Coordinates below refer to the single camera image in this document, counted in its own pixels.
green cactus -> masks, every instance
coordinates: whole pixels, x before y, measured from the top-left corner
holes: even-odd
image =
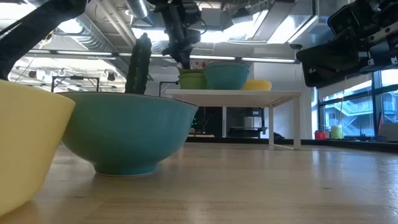
[[[144,94],[148,81],[152,43],[144,33],[132,49],[125,93]]]

black equipment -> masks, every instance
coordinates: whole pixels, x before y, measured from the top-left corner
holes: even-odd
[[[169,47],[163,51],[183,68],[190,68],[192,44],[200,41],[200,32],[188,29],[201,20],[201,13],[192,0],[148,0],[162,14],[169,35]],[[84,13],[90,0],[49,0],[22,19],[0,31],[0,80],[14,64],[62,22]]]
[[[335,34],[331,41],[297,53],[307,86],[398,68],[398,0],[357,0],[334,13],[328,25]]]

teal bowl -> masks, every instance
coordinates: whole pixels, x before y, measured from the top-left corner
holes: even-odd
[[[240,90],[246,84],[248,75],[249,67],[239,62],[217,62],[205,68],[207,84],[213,90]]]
[[[103,175],[155,171],[180,149],[198,109],[190,103],[126,93],[60,93],[76,103],[62,142]]]

window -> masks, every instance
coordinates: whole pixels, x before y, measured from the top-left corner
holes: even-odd
[[[383,123],[398,121],[398,90],[382,94]]]
[[[356,86],[353,86],[351,88],[348,88],[344,91],[344,96],[350,96],[353,94],[357,94],[357,93],[361,93],[364,91],[371,91],[372,90],[372,80],[360,83]],[[335,94],[326,96],[323,101],[328,101],[328,100],[334,100],[334,99],[338,99],[338,98],[342,98],[343,97],[343,91],[339,91]]]
[[[384,87],[394,84],[398,84],[398,69],[381,71],[381,85]]]
[[[374,136],[373,102],[370,96],[325,105],[325,126],[342,125],[344,136]]]

yellow bowl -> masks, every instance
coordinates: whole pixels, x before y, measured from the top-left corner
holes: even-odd
[[[74,107],[64,96],[0,81],[0,216],[39,191]]]
[[[272,83],[267,80],[248,80],[242,90],[270,91]]]

